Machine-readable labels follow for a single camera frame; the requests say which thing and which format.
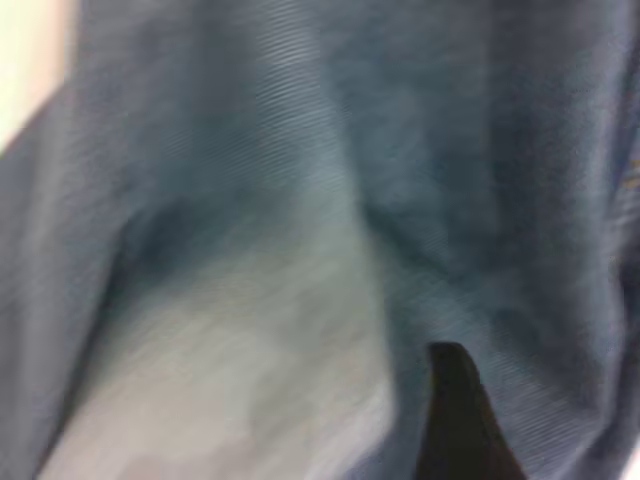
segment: clothing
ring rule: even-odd
[[[412,478],[434,342],[528,478],[617,478],[635,2],[84,0],[78,25],[0,161],[0,479]]]

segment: denim fabric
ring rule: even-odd
[[[254,341],[276,359],[247,408],[282,421],[258,415],[220,480],[411,478],[433,342],[470,353],[529,478],[618,478],[640,421],[617,180],[636,8],[84,0],[64,90],[0,161],[0,479],[64,443],[110,325],[172,298],[250,324],[233,378]]]

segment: blue fabric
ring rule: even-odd
[[[203,209],[162,250],[186,263],[181,236],[268,222],[312,167],[372,245],[398,412],[345,478],[411,478],[441,341],[531,479],[618,478],[640,421],[637,235],[611,193],[635,8],[84,0],[60,103],[0,161],[0,478],[55,442],[137,219]]]

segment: light gray fabric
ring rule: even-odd
[[[617,478],[640,420],[614,174],[635,10],[84,0],[68,84],[0,162],[0,478],[56,441],[44,478],[133,475],[56,458],[147,389],[166,471],[411,478],[434,341],[471,353],[530,478]],[[208,450],[162,439],[164,375],[203,412],[229,395],[205,425],[235,405],[182,431]]]

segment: wrinkled cloth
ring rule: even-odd
[[[618,478],[636,9],[83,0],[0,161],[0,479],[409,479],[433,342],[530,479]]]

